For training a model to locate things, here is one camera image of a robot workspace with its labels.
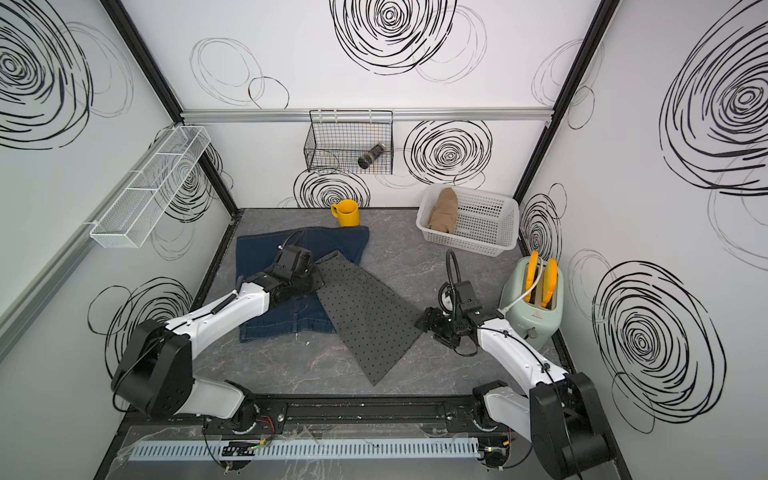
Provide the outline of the grey polka dot skirt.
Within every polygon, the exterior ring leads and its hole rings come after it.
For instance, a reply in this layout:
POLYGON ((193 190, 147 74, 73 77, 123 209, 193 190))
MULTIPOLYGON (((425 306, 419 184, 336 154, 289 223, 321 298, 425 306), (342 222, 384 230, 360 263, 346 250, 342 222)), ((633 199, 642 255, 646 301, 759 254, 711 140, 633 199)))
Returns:
POLYGON ((421 336, 421 311, 340 252, 317 263, 318 298, 335 331, 372 385, 377 385, 421 336))

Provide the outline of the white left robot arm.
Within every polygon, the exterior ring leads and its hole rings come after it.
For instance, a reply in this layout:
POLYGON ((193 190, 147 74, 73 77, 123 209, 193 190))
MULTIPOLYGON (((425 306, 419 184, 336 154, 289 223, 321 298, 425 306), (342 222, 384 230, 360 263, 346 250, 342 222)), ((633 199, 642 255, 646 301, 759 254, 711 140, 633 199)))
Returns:
POLYGON ((113 374, 113 394, 151 419, 194 415, 251 429, 259 417, 252 394, 231 382, 195 377, 193 361, 240 325, 322 286, 310 250, 279 248, 265 271, 239 280, 220 299, 180 317, 140 323, 113 374))

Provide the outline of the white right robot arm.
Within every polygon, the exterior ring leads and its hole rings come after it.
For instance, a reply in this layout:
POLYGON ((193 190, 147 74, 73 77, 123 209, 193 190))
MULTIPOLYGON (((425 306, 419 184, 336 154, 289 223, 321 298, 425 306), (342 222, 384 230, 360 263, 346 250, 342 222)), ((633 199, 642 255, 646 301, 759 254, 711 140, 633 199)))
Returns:
POLYGON ((618 447, 596 387, 584 373, 551 363, 514 331, 499 310, 485 308, 468 281, 444 283, 437 307, 415 326, 457 351, 465 338, 490 354, 526 392, 504 383, 474 391, 477 423, 502 424, 529 441, 553 479, 566 479, 616 459, 618 447))

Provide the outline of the white plastic basket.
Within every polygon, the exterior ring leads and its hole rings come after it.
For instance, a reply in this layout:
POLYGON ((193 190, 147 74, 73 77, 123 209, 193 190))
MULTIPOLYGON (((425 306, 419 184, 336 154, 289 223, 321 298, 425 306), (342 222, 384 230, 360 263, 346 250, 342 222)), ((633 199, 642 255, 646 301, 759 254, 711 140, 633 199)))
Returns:
POLYGON ((489 257, 497 257, 516 247, 519 223, 519 205, 511 197, 438 184, 425 190, 416 219, 416 226, 427 242, 489 257), (440 193, 448 188, 454 191, 458 200, 453 233, 438 232, 428 226, 440 193))

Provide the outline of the tan brown skirt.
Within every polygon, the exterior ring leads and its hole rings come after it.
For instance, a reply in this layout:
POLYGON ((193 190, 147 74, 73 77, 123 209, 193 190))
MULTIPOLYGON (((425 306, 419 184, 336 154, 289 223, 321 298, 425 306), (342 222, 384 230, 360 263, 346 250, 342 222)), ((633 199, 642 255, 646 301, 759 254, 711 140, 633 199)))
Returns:
POLYGON ((454 234, 457 222, 458 196, 452 188, 445 188, 439 193, 427 227, 436 232, 454 234))

